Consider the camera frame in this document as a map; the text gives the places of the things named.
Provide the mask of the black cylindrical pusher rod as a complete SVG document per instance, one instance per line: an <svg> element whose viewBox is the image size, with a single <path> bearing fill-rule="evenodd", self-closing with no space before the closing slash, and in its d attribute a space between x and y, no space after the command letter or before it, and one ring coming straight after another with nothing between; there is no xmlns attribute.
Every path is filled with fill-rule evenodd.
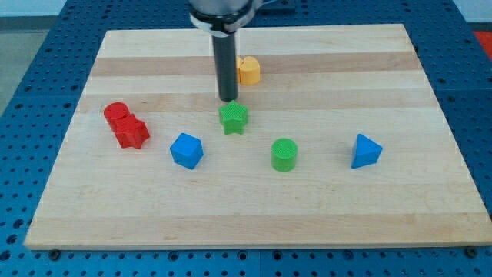
<svg viewBox="0 0 492 277"><path fill-rule="evenodd" d="M214 36L212 45L219 99L223 102L233 101L238 97L235 36Z"/></svg>

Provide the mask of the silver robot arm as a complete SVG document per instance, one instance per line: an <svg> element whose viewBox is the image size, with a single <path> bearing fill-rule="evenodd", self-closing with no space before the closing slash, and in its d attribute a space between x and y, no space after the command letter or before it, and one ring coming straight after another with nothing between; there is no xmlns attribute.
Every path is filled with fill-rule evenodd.
<svg viewBox="0 0 492 277"><path fill-rule="evenodd" d="M263 0L190 0L190 20L212 39L218 96L223 102L238 98L235 33L249 23Z"/></svg>

